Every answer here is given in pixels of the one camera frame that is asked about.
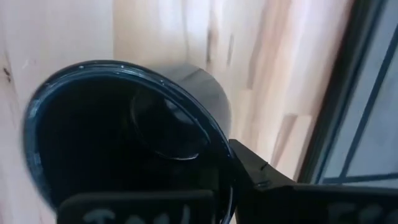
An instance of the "black plastic cup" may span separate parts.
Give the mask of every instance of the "black plastic cup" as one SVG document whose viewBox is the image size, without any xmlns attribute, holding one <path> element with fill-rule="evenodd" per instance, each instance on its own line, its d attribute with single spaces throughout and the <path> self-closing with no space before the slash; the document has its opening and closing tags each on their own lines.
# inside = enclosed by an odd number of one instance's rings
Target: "black plastic cup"
<svg viewBox="0 0 398 224">
<path fill-rule="evenodd" d="M 55 210 L 85 192 L 211 189 L 219 220 L 229 220 L 234 154 L 227 97 L 202 69 L 157 71 L 83 62 L 35 92 L 24 117 L 24 152 Z"/>
</svg>

